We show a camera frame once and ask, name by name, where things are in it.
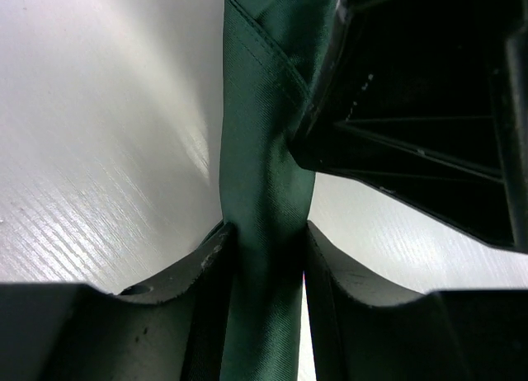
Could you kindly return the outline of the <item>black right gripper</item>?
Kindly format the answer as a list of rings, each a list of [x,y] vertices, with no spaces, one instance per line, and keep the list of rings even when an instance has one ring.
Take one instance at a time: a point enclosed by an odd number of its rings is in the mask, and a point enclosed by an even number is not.
[[[337,0],[290,151],[525,252],[527,0]]]

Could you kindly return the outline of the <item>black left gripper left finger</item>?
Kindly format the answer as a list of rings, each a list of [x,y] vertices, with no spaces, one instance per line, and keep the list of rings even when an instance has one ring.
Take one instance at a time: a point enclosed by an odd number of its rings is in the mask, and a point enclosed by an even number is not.
[[[191,254],[119,294],[2,284],[2,379],[218,379],[235,253],[235,228],[221,223]]]

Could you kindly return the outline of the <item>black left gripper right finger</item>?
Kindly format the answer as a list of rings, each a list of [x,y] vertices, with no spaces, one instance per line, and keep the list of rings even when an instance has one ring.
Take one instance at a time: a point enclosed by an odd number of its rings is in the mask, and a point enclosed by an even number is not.
[[[320,380],[524,380],[527,292],[404,288],[306,229],[305,286]]]

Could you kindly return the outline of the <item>dark green cloth napkin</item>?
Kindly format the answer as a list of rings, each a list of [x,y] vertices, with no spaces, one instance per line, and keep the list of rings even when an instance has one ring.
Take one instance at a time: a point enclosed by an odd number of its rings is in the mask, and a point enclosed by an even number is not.
[[[288,142],[323,61],[337,0],[224,0],[219,194],[238,233],[223,380],[294,380],[315,175]]]

